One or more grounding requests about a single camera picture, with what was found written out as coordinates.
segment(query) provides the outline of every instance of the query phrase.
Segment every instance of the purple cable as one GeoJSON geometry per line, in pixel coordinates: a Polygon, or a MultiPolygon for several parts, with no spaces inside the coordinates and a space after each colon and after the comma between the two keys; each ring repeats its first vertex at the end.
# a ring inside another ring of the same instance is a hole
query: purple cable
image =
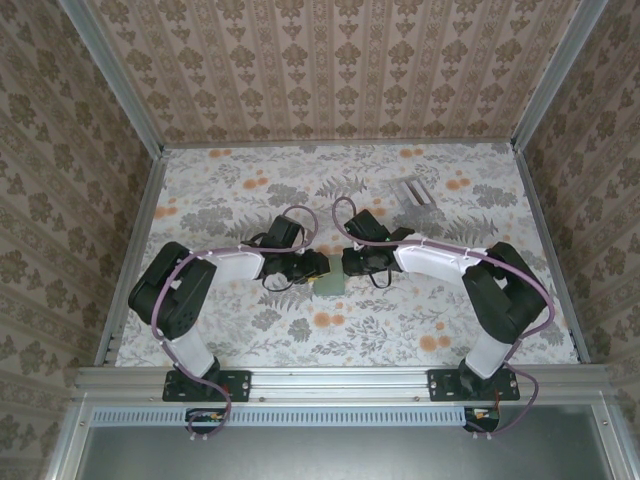
{"type": "Polygon", "coordinates": [[[527,402],[525,407],[522,409],[522,411],[515,418],[515,420],[513,420],[511,423],[509,423],[509,425],[506,425],[506,426],[504,426],[502,428],[499,428],[498,430],[495,430],[493,432],[487,432],[480,425],[477,425],[477,424],[475,424],[473,422],[467,421],[467,424],[471,425],[473,428],[478,430],[480,433],[486,434],[488,438],[491,438],[491,437],[493,437],[495,435],[500,435],[502,433],[505,433],[505,432],[511,430],[513,427],[515,427],[518,423],[520,423],[520,421],[524,418],[524,416],[527,413],[529,413],[529,410],[531,410],[531,408],[533,407],[533,404],[535,403],[536,399],[538,398],[538,392],[540,391],[540,384],[538,384],[538,381],[535,379],[535,377],[533,375],[529,375],[528,373],[523,372],[522,370],[518,370],[513,365],[510,365],[508,363],[505,363],[504,365],[509,370],[511,370],[513,373],[515,373],[516,375],[521,375],[521,376],[531,380],[531,383],[533,383],[533,393],[531,394],[531,398],[529,399],[529,401],[527,402]]]}
{"type": "MultiPolygon", "coordinates": [[[[160,312],[160,306],[162,305],[162,302],[164,301],[164,298],[167,295],[169,288],[171,288],[171,284],[180,274],[182,269],[185,268],[191,261],[193,261],[198,257],[206,257],[210,255],[222,255],[222,254],[237,253],[237,252],[291,253],[291,252],[297,252],[307,248],[309,245],[311,245],[311,242],[313,241],[315,236],[318,234],[318,227],[319,227],[318,217],[313,212],[313,210],[311,210],[308,207],[305,207],[304,205],[293,205],[287,208],[284,211],[283,215],[293,209],[305,210],[311,215],[311,218],[313,219],[313,224],[314,224],[313,233],[309,236],[309,238],[306,241],[302,243],[302,245],[298,245],[296,247],[291,247],[291,248],[261,248],[261,247],[256,248],[256,247],[249,247],[246,245],[238,245],[236,247],[223,247],[223,248],[216,248],[214,250],[201,250],[199,252],[190,253],[176,266],[176,268],[174,268],[173,272],[171,272],[169,277],[167,277],[166,282],[164,283],[162,289],[160,290],[160,294],[158,295],[156,303],[153,306],[153,311],[151,313],[151,334],[156,340],[160,342],[162,349],[165,351],[167,356],[171,359],[174,367],[180,370],[190,380],[193,380],[194,382],[201,383],[203,385],[213,388],[218,393],[220,393],[225,400],[226,407],[225,407],[224,418],[220,421],[220,424],[218,424],[218,426],[215,427],[210,432],[210,435],[216,435],[229,419],[229,415],[231,413],[231,397],[229,397],[229,394],[224,389],[220,388],[219,385],[216,385],[215,383],[205,380],[203,378],[197,377],[196,375],[192,374],[188,369],[184,368],[180,364],[180,362],[178,361],[178,358],[174,355],[174,353],[171,351],[171,349],[167,345],[165,336],[160,332],[160,330],[158,330],[158,313],[160,312]]],[[[189,422],[187,424],[187,430],[192,435],[196,435],[196,433],[193,431],[193,428],[192,428],[194,419],[197,417],[203,416],[204,413],[209,413],[209,412],[195,412],[189,419],[189,422]]]]}
{"type": "MultiPolygon", "coordinates": [[[[506,270],[506,271],[516,275],[518,278],[524,280],[526,283],[531,285],[531,287],[533,287],[535,289],[535,291],[538,292],[538,294],[540,294],[540,296],[543,298],[543,300],[547,304],[547,307],[549,309],[549,316],[547,317],[547,319],[543,323],[541,323],[537,327],[534,327],[531,330],[528,330],[527,332],[524,332],[522,335],[520,335],[520,337],[516,340],[516,342],[511,347],[511,350],[509,350],[509,352],[507,353],[507,355],[505,357],[505,366],[509,370],[514,372],[516,375],[522,375],[523,377],[526,377],[526,378],[528,378],[529,380],[531,380],[533,382],[533,395],[531,395],[531,399],[529,400],[529,403],[527,403],[526,407],[522,410],[522,412],[520,412],[520,414],[516,417],[516,419],[513,422],[511,422],[506,427],[503,427],[503,428],[500,428],[500,429],[494,431],[491,435],[500,434],[500,433],[505,432],[507,430],[510,430],[512,427],[514,427],[518,422],[520,422],[520,420],[522,420],[522,418],[529,412],[529,410],[531,410],[531,407],[533,407],[533,403],[536,401],[536,398],[538,397],[539,385],[538,385],[538,382],[536,381],[536,379],[533,378],[533,376],[529,375],[528,373],[522,372],[520,370],[516,370],[512,365],[506,363],[506,361],[509,360],[513,356],[515,351],[518,349],[518,347],[522,343],[522,340],[524,340],[525,338],[530,337],[531,335],[534,335],[534,334],[544,330],[545,328],[547,328],[549,325],[551,325],[553,323],[553,319],[555,318],[555,315],[556,315],[556,309],[555,309],[555,306],[553,305],[553,300],[551,299],[551,296],[549,295],[549,293],[534,278],[530,277],[529,275],[527,275],[522,270],[519,270],[519,269],[517,269],[517,268],[515,268],[515,267],[513,267],[513,266],[511,266],[511,265],[509,265],[507,263],[504,263],[504,262],[502,262],[500,260],[497,260],[495,258],[489,257],[488,255],[484,255],[484,254],[479,253],[479,252],[474,252],[474,251],[472,251],[472,250],[470,250],[468,248],[465,248],[465,247],[458,247],[456,245],[448,245],[446,243],[434,242],[433,240],[429,240],[429,239],[426,239],[426,238],[422,239],[422,240],[401,240],[401,241],[398,241],[398,242],[369,242],[367,240],[361,240],[359,238],[356,238],[353,235],[351,235],[349,232],[347,232],[347,230],[338,221],[337,207],[338,207],[338,204],[340,202],[349,203],[349,205],[351,205],[351,209],[352,209],[354,215],[358,211],[358,209],[356,207],[356,204],[349,197],[346,197],[346,196],[339,197],[339,198],[336,199],[335,202],[333,202],[333,206],[331,207],[331,216],[333,217],[333,223],[335,224],[336,228],[340,231],[340,233],[342,233],[349,240],[351,240],[351,241],[353,241],[353,242],[355,242],[357,244],[371,246],[371,247],[388,247],[390,245],[392,245],[392,246],[393,245],[395,245],[395,246],[401,246],[401,245],[427,245],[429,247],[437,248],[439,250],[444,250],[444,251],[447,251],[447,252],[466,255],[466,256],[474,257],[474,258],[479,258],[482,261],[491,263],[491,264],[495,265],[496,267],[499,267],[499,268],[501,268],[503,270],[506,270]]],[[[483,431],[479,426],[477,426],[477,425],[475,425],[473,423],[470,423],[470,425],[472,425],[474,428],[480,429],[480,431],[483,431]]]]}

